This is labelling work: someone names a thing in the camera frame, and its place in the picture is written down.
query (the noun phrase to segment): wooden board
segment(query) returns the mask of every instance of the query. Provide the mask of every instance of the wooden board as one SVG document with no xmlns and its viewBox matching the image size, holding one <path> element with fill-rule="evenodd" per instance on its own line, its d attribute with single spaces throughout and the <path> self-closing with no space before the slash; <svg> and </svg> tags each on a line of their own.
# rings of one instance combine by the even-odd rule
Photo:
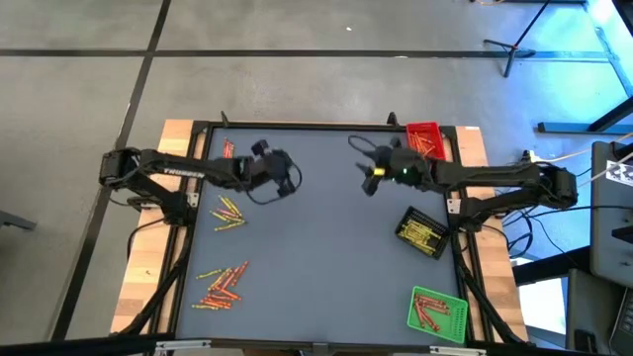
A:
<svg viewBox="0 0 633 356">
<path fill-rule="evenodd" d="M 171 154 L 186 155 L 192 127 L 193 121 L 190 120 L 167 120 L 158 150 Z M 457 137 L 460 156 L 464 165 L 488 165 L 484 141 L 479 128 L 458 127 Z M 446 140 L 444 145 L 448 158 L 452 159 L 450 146 Z M 196 147 L 194 156 L 199 156 L 200 152 L 202 152 L 201 145 Z M 152 179 L 160 182 L 169 190 L 177 190 L 180 184 L 180 178 L 175 177 L 154 175 Z M 488 198 L 495 193 L 495 190 L 493 188 L 469 188 L 467 192 L 470 197 Z M 138 224 L 141 225 L 160 219 L 161 216 L 162 214 L 159 210 L 145 211 L 140 215 Z M 500 221 L 496 219 L 490 219 L 486 224 L 502 228 Z M 169 227 L 161 223 L 143 229 L 136 235 L 112 322 L 111 330 L 113 332 L 126 327 L 155 291 L 166 249 L 168 233 Z M 183 235 L 184 228 L 181 228 L 179 231 L 180 241 Z M 523 323 L 518 291 L 514 284 L 504 237 L 494 230 L 484 229 L 476 233 L 476 239 L 488 297 L 512 330 L 519 337 L 527 340 L 527 331 Z M 465 258 L 470 266 L 470 259 L 467 253 L 465 253 Z M 476 339 L 483 340 L 484 334 L 479 308 L 473 296 L 470 295 L 469 297 L 474 333 Z M 173 295 L 170 292 L 165 298 L 164 304 L 168 307 L 162 310 L 159 331 L 166 331 L 172 299 Z"/>
</svg>

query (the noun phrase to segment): gray floor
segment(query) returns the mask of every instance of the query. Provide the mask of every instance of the gray floor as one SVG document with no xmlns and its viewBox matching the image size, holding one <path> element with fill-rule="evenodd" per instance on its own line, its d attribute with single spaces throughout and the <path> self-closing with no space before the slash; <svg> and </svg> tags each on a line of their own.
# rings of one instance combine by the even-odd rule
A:
<svg viewBox="0 0 633 356">
<path fill-rule="evenodd" d="M 604 3 L 592 2 L 591 16 L 580 6 L 552 6 L 524 44 L 600 51 L 599 24 L 631 70 L 631 39 Z M 159 0 L 0 0 L 0 48 L 143 49 L 159 7 Z M 467 0 L 174 0 L 159 48 L 479 50 L 488 48 L 484 38 L 513 42 L 537 10 Z M 34 232 L 0 229 L 0 343 L 46 338 L 97 191 L 100 155 L 117 137 L 140 62 L 0 57 L 0 210 L 39 223 Z M 541 121 L 590 122 L 624 100 L 609 63 L 520 61 L 508 79 L 499 75 L 502 66 L 483 59 L 157 58 L 130 145 L 155 147 L 165 119 L 216 120 L 220 110 L 232 120 L 371 123 L 395 111 L 403 123 L 480 126 L 492 164 L 526 148 L 548 158 L 612 139 L 533 129 Z M 589 157 L 562 165 L 582 172 Z M 583 188 L 580 204 L 587 203 Z M 70 337 L 108 332 L 136 217 L 109 207 Z M 564 249 L 588 244 L 586 212 L 543 223 Z M 520 225 L 508 229 L 521 233 Z M 539 232 L 530 252 L 557 250 Z"/>
</svg>

